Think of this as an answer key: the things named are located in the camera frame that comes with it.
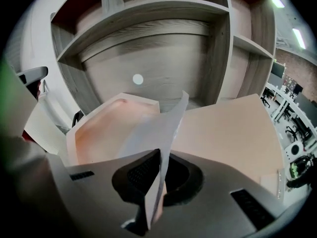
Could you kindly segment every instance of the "floor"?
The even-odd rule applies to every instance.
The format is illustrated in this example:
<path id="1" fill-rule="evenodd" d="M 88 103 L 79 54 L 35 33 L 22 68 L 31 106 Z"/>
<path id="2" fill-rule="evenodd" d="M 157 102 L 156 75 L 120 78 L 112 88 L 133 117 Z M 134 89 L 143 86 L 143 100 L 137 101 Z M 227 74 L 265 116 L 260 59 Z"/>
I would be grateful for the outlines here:
<path id="1" fill-rule="evenodd" d="M 275 112 L 275 110 L 279 107 L 279 104 L 271 100 L 270 98 L 265 98 L 265 99 L 270 104 L 270 107 L 268 107 L 268 105 L 265 105 L 265 109 L 268 112 L 268 114 L 271 116 Z M 281 116 L 281 118 L 277 122 L 273 123 L 282 149 L 285 149 L 294 141 L 293 137 L 289 133 L 285 132 L 287 126 L 290 126 L 293 129 L 294 123 L 291 120 L 288 121 L 287 119 L 284 119 L 284 118 L 285 118 L 284 116 Z M 288 163 L 286 162 L 286 158 L 283 158 L 283 160 L 284 160 L 284 166 L 287 166 Z M 295 202 L 305 198 L 308 195 L 308 193 L 309 193 L 309 187 L 307 185 L 301 188 L 292 189 L 291 191 L 285 191 L 283 203 L 286 207 L 289 207 Z"/>

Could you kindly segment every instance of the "black monitor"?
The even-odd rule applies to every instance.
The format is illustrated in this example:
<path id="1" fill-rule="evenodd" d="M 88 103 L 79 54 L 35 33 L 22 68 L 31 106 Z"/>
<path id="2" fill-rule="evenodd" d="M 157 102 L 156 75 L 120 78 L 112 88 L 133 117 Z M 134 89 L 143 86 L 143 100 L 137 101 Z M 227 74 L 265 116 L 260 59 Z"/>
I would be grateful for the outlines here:
<path id="1" fill-rule="evenodd" d="M 298 95 L 299 93 L 302 92 L 302 90 L 303 88 L 299 84 L 296 84 L 296 86 L 294 87 L 293 93 Z"/>
<path id="2" fill-rule="evenodd" d="M 283 73 L 284 73 L 284 70 L 285 70 L 285 67 L 278 64 L 278 63 L 273 63 L 273 66 L 272 66 L 272 70 L 271 70 L 271 73 L 273 73 L 274 75 L 282 78 L 283 77 Z"/>

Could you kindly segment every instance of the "paper sheet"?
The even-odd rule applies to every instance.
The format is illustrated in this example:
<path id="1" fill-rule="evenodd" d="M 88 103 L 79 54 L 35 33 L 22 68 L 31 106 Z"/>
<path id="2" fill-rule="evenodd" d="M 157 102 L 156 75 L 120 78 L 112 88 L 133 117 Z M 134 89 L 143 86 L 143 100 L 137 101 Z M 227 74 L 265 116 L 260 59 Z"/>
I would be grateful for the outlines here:
<path id="1" fill-rule="evenodd" d="M 153 117 L 144 117 L 143 121 L 127 138 L 117 155 L 118 158 L 121 158 L 147 150 L 160 149 L 160 171 L 145 197 L 148 229 L 151 228 L 154 220 L 162 212 L 162 197 L 169 154 L 186 111 L 188 99 L 189 95 L 183 91 L 183 97 L 170 112 Z"/>

